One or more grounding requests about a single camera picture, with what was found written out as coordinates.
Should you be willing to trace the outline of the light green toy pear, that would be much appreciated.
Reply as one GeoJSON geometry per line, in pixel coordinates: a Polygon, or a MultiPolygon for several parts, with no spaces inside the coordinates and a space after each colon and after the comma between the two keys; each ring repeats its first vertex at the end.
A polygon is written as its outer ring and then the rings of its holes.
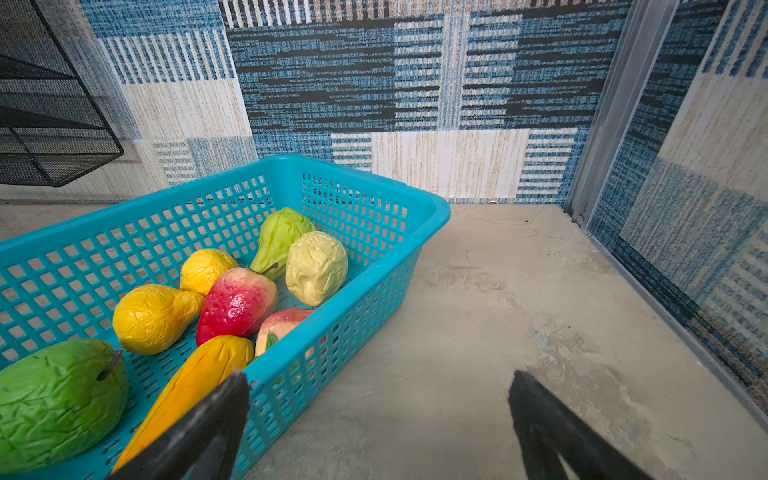
{"type": "Polygon", "coordinates": [[[272,213],[261,225],[259,248],[250,268],[277,281],[285,275],[290,247],[312,231],[312,221],[294,209],[286,207],[272,213]]]}

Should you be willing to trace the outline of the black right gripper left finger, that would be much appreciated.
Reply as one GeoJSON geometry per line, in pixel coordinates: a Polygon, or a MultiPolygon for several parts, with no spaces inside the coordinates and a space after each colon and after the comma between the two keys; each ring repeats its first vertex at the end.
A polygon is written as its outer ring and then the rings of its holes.
{"type": "Polygon", "coordinates": [[[229,479],[249,410],[250,386],[237,372],[112,479],[229,479]]]}

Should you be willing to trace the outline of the yellow toy pear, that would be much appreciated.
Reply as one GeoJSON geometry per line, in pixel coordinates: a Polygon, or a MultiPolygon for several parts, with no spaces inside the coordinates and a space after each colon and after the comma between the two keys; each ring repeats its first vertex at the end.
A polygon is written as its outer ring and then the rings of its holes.
{"type": "Polygon", "coordinates": [[[204,296],[164,285],[143,285],[117,304],[112,326],[123,349],[157,355],[169,349],[199,318],[204,296]]]}

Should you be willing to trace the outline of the yellow toy lemon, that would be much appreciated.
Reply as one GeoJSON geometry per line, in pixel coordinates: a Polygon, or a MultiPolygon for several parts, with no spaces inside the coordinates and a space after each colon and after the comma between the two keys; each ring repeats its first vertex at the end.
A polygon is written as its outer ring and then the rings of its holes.
{"type": "Polygon", "coordinates": [[[224,272],[237,267],[237,261],[228,253],[218,249],[198,250],[183,263],[179,288],[207,296],[224,272]]]}

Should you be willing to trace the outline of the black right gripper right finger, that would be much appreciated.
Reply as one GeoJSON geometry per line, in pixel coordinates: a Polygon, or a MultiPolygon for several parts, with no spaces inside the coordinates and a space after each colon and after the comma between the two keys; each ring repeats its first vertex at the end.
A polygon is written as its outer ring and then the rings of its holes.
{"type": "Polygon", "coordinates": [[[517,370],[509,388],[513,428],[529,479],[651,477],[626,458],[532,374],[517,370]]]}

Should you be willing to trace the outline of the red toy strawberry fruit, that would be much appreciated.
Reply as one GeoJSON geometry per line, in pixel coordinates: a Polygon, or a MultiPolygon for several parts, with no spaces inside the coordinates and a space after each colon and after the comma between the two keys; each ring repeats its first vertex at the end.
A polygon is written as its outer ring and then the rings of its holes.
{"type": "Polygon", "coordinates": [[[251,269],[224,272],[205,298],[196,334],[198,346],[221,335],[251,338],[276,311],[274,281],[251,269]]]}

